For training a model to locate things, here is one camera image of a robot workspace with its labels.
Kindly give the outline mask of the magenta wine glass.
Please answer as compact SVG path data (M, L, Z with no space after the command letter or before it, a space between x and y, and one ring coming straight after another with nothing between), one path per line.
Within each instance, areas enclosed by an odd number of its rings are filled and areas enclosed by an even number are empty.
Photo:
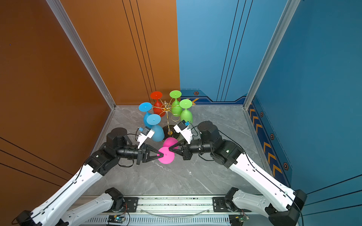
M169 147L173 146L177 142L177 139L173 137L169 137L164 141L163 146L158 150L163 154L163 157L158 159L162 164L170 164L174 161L175 153L169 151Z

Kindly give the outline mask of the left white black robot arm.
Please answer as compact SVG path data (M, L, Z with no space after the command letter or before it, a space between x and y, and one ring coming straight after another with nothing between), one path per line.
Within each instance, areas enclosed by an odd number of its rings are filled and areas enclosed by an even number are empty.
M104 211L127 211L124 195L114 187L100 197L69 210L80 196L94 183L119 164L121 158L136 164L147 163L164 155L145 144L155 132L148 127L140 129L137 145L133 145L125 128L113 129L100 149L94 152L80 170L51 198L32 211L22 211L11 222L19 226L78 226Z

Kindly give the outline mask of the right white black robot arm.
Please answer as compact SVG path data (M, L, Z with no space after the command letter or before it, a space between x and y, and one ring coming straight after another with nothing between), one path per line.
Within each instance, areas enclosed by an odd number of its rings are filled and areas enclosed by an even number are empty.
M252 211L267 217L274 226L296 226L304 220L302 209L307 198L305 192L293 190L277 181L211 121L203 121L197 128L200 138L194 139L190 122L182 121L175 125L175 132L180 133L183 139L169 147L169 151L182 156L184 160L190 160L194 154L209 153L214 162L237 173L260 192L253 195L231 188L224 197L229 211Z

